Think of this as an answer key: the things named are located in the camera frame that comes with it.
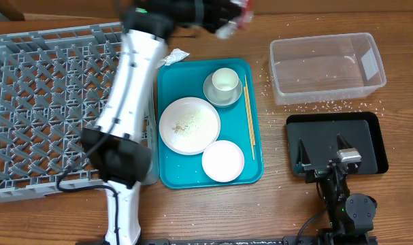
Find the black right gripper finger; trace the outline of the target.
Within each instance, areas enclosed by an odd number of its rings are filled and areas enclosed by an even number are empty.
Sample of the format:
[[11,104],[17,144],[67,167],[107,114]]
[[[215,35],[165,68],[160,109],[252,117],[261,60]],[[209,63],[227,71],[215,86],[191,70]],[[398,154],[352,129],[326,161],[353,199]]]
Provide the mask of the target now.
[[299,139],[298,143],[297,165],[301,167],[311,166],[310,158],[306,152],[302,139]]
[[353,146],[340,134],[336,136],[338,150],[350,150],[353,149]]

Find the red snack wrapper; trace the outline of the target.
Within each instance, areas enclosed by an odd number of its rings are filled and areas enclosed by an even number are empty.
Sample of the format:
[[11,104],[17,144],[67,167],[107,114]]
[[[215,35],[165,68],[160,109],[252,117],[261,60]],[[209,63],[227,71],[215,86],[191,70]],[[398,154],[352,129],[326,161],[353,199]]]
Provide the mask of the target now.
[[216,37],[219,39],[228,39],[238,29],[242,29],[248,24],[254,16],[252,11],[253,0],[231,0],[231,2],[241,9],[241,13],[215,32]]

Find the white napkin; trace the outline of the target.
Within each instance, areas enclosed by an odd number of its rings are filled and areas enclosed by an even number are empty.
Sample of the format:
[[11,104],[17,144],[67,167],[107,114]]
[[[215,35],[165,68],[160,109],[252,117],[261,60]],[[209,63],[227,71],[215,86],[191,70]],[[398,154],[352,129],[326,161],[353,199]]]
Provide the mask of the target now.
[[162,66],[170,66],[174,63],[183,61],[185,58],[187,58],[190,55],[190,53],[185,52],[179,48],[175,48],[171,51],[169,55],[167,55],[165,58],[161,59],[158,62],[157,67],[160,68]]

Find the white cup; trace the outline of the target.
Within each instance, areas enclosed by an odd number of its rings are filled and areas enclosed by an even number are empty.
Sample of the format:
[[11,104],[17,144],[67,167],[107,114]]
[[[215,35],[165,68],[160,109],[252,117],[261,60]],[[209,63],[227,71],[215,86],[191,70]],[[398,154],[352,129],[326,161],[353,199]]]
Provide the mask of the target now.
[[212,74],[214,94],[221,100],[232,98],[238,83],[237,73],[230,68],[220,68]]

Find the grey bowl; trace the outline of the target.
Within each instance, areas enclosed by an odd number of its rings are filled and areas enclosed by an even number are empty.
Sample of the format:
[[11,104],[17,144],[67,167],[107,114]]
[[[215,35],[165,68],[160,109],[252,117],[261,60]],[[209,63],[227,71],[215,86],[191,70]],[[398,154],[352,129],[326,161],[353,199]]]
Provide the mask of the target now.
[[220,68],[211,73],[203,83],[206,99],[216,107],[233,105],[242,94],[242,83],[230,68]]

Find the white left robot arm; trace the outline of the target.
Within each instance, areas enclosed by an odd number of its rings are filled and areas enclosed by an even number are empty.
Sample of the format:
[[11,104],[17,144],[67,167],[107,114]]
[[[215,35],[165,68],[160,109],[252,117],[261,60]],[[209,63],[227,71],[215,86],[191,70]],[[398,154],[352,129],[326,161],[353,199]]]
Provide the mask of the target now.
[[139,193],[159,179],[154,151],[140,143],[145,116],[153,115],[153,81],[177,26],[202,27],[221,38],[237,29],[248,1],[134,1],[122,13],[121,53],[108,101],[95,126],[83,129],[85,157],[98,170],[108,201],[102,244],[140,244]]

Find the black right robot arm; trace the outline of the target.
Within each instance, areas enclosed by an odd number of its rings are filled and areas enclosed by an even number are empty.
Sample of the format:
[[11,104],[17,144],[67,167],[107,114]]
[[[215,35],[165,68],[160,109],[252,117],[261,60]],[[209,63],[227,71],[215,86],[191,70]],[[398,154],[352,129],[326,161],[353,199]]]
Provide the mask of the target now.
[[358,172],[361,165],[359,151],[352,147],[342,135],[337,135],[337,156],[327,165],[311,169],[309,156],[302,140],[299,140],[297,167],[305,175],[305,182],[315,183],[317,192],[324,200],[325,208],[308,220],[297,234],[295,243],[305,228],[319,216],[326,213],[330,228],[321,229],[313,244],[369,244],[368,232],[374,228],[373,219],[377,202],[373,197],[356,193],[351,194],[346,178]]

